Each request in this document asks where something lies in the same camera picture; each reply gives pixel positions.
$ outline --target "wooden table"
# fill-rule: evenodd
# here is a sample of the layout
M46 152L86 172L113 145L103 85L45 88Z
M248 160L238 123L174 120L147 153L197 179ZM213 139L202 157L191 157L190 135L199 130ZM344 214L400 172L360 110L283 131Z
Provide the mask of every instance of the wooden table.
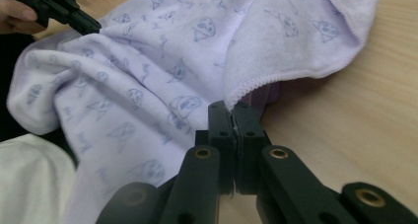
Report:
M125 0L78 0L99 18ZM51 23L44 37L63 28ZM281 83L262 125L328 187L362 181L418 213L418 0L380 0L367 46L324 79ZM223 196L219 223L260 223L254 196Z

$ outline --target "white fabric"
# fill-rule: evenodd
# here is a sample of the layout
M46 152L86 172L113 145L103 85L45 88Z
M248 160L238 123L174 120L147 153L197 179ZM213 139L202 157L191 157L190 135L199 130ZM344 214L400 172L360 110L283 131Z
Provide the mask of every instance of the white fabric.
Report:
M31 45L8 108L30 132L62 126L81 164L66 222L94 223L119 187L176 175L209 104L347 66L377 1L128 0L98 35Z
M60 148L28 134L0 143L0 223L60 223L75 168Z

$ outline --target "clamp jaw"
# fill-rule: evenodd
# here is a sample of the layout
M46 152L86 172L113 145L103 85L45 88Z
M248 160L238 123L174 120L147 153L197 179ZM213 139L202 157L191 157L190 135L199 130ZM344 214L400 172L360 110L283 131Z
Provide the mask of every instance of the clamp jaw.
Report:
M122 187L97 224L214 224L219 195L235 190L256 195L263 224L418 224L378 187L325 187L292 150L271 145L251 108L228 112L223 102L209 106L209 129L196 132L176 177Z
M17 0L27 4L37 13L37 22L48 27L48 20L68 24L81 35L98 33L101 24L80 10L76 0Z

